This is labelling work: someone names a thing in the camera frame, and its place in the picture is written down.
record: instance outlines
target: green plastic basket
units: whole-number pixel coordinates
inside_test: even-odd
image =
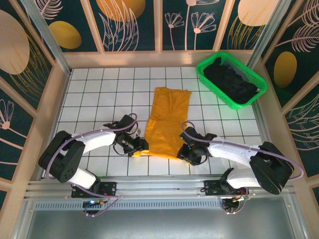
[[[260,89],[260,92],[258,92],[253,98],[251,98],[247,103],[245,104],[238,104],[234,102],[232,99],[230,99],[224,92],[222,92],[217,86],[215,86],[209,79],[207,79],[204,76],[204,69],[211,65],[216,58],[221,58],[221,65],[224,64],[226,60],[231,62],[231,64],[240,69],[248,78],[248,82],[254,84]],[[214,55],[208,57],[201,63],[199,63],[196,66],[196,71],[199,76],[199,80],[201,83],[203,83],[210,91],[215,93],[216,96],[218,96],[225,104],[227,104],[230,108],[237,110],[241,107],[248,106],[252,104],[258,97],[260,97],[263,93],[265,93],[268,89],[267,82],[259,75],[257,75],[255,72],[253,72],[250,68],[248,68],[246,65],[241,63],[239,60],[237,60],[235,57],[230,55],[227,52],[217,52]]]

